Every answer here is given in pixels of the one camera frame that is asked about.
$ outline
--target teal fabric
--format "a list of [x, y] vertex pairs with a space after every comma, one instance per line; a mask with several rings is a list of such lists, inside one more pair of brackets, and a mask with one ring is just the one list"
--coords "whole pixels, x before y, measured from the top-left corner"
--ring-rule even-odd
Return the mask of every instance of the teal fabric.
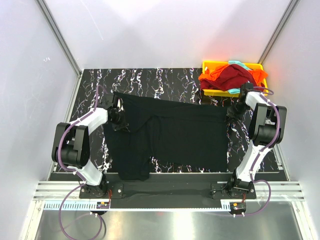
[[230, 94], [239, 94], [240, 93], [240, 88], [231, 88], [228, 90]]
[[237, 64], [237, 65], [243, 67], [243, 68], [246, 69], [246, 70], [251, 70], [250, 68], [248, 68], [246, 65], [244, 65], [244, 64], [243, 64], [242, 62], [240, 62], [240, 61], [230, 60], [230, 61], [228, 62], [228, 64]]

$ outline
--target white wall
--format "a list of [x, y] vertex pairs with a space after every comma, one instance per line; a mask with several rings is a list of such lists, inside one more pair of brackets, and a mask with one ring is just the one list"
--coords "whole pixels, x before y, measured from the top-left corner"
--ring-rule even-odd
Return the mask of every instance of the white wall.
[[0, 235], [19, 239], [76, 75], [36, 1], [0, 3]]
[[289, 0], [46, 0], [81, 68], [256, 63]]
[[272, 98], [288, 109], [281, 148], [320, 233], [320, 2], [300, 1], [264, 64]]

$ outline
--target yellow bin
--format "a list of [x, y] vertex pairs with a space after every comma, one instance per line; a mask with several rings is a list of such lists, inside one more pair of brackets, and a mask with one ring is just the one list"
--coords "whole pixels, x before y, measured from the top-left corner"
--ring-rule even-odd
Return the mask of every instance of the yellow bin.
[[[208, 67], [208, 69], [210, 70], [213, 70], [213, 69], [216, 69], [216, 67], [221, 67], [227, 64], [228, 64], [227, 61], [204, 61], [202, 63], [202, 73], [203, 74], [205, 73], [206, 67]], [[258, 63], [244, 63], [244, 64], [252, 70], [264, 69], [262, 65]], [[266, 79], [263, 79], [263, 84], [266, 88], [268, 87]], [[204, 92], [204, 95], [206, 96], [220, 96], [220, 97], [234, 97], [234, 98], [239, 97], [239, 93], [230, 94], [228, 91], [222, 91], [222, 90], [203, 89], [203, 92]]]

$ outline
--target black pants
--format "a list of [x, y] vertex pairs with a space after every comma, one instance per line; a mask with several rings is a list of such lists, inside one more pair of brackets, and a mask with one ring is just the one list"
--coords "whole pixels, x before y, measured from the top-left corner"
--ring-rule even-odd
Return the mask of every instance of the black pants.
[[104, 137], [112, 167], [123, 180], [146, 180], [150, 157], [226, 172], [226, 108], [114, 94], [123, 100], [129, 132], [106, 123]]

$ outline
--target maroon towel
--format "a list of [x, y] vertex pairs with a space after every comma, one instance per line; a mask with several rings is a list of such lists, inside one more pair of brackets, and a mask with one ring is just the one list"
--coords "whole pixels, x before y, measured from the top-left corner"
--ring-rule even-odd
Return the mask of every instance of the maroon towel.
[[250, 82], [253, 86], [257, 86], [254, 77], [244, 69], [242, 66], [237, 64], [231, 64], [227, 66], [221, 73], [220, 76], [215, 80], [201, 80], [201, 89], [219, 89], [227, 91], [229, 89], [238, 89], [242, 84]]

